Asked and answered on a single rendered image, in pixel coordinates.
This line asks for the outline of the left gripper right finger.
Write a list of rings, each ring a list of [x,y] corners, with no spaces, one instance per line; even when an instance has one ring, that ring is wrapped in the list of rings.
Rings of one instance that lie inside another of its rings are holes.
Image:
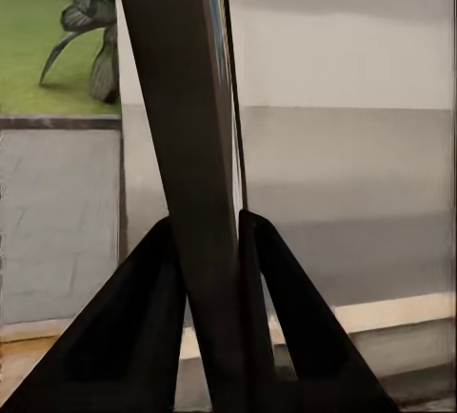
[[[399,413],[278,230],[239,210],[246,413]],[[276,375],[261,274],[298,381]]]

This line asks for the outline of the poster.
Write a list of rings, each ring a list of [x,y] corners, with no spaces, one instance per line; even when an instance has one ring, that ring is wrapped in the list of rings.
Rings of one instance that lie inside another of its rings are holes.
[[[121,0],[213,413],[246,413],[229,0]]]

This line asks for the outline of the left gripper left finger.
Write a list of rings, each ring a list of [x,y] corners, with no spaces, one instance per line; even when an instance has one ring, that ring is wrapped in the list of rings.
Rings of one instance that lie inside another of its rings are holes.
[[[167,216],[0,413],[173,413],[187,297]]]

